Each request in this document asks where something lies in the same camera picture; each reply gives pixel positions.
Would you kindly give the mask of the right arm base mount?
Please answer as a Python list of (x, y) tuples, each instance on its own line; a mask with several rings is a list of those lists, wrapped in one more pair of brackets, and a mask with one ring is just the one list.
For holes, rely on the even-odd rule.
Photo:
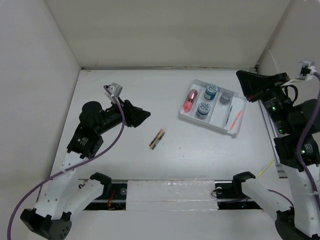
[(215, 182), (211, 196), (217, 200), (218, 210), (259, 210), (260, 206), (243, 193), (236, 193), (230, 181)]

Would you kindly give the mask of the pink capped tube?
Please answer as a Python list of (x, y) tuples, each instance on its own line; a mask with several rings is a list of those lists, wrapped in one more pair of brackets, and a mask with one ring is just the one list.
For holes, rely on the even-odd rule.
[(194, 101), (196, 100), (198, 96), (198, 91), (196, 89), (191, 89), (186, 97), (186, 100), (183, 104), (183, 110), (185, 112), (189, 112), (194, 104)]

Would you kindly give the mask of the clear blue pen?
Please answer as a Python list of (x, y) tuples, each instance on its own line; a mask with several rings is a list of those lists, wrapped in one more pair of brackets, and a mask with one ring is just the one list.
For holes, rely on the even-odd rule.
[(225, 125), (224, 127), (227, 126), (228, 122), (229, 122), (229, 119), (230, 119), (230, 115), (231, 115), (231, 112), (232, 112), (232, 109), (233, 109), (233, 105), (230, 106), (229, 108), (229, 111), (228, 111), (228, 114), (227, 114), (227, 117), (226, 117), (226, 121), (225, 121)]

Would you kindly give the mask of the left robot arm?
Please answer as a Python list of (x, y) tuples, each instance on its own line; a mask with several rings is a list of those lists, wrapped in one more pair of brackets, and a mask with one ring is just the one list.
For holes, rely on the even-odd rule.
[(104, 142), (102, 135), (117, 125), (136, 128), (150, 116), (150, 112), (133, 106), (129, 100), (117, 100), (107, 109), (97, 101), (85, 103), (59, 175), (50, 180), (44, 197), (20, 215), (26, 227), (47, 240), (64, 240), (73, 219), (93, 200), (107, 198), (112, 192), (112, 179), (99, 172), (76, 189), (85, 164), (95, 158)]

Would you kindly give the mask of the grey clear small jar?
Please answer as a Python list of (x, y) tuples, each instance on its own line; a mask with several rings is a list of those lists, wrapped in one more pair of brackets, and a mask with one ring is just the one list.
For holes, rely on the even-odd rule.
[(219, 101), (221, 104), (227, 105), (232, 98), (233, 98), (233, 94), (231, 94), (230, 92), (223, 92), (219, 98)]

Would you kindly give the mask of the blue patterned lid jar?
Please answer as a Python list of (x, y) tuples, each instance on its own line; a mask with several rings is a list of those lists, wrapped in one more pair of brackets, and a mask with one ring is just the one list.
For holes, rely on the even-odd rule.
[(207, 118), (210, 110), (211, 106), (208, 102), (201, 102), (199, 103), (195, 114), (199, 119), (205, 119)]

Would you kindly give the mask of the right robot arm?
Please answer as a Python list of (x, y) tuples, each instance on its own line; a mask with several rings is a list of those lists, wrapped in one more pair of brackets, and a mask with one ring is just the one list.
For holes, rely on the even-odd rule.
[(239, 70), (236, 76), (245, 98), (251, 103), (260, 101), (281, 134), (274, 144), (293, 204), (263, 187), (248, 171), (234, 175), (232, 193), (252, 199), (268, 213), (282, 239), (319, 239), (320, 150), (313, 134), (320, 130), (320, 100), (294, 105), (285, 92), (290, 82), (286, 73), (266, 76)]

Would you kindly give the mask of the black red pen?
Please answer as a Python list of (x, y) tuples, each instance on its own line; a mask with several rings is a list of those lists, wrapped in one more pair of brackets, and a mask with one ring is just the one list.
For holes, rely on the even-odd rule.
[(159, 132), (156, 134), (156, 136), (154, 137), (154, 139), (151, 141), (151, 143), (149, 144), (149, 148), (151, 149), (154, 144), (156, 143), (156, 141), (160, 138), (161, 134), (163, 133), (163, 131), (165, 130), (166, 126), (163, 126)]

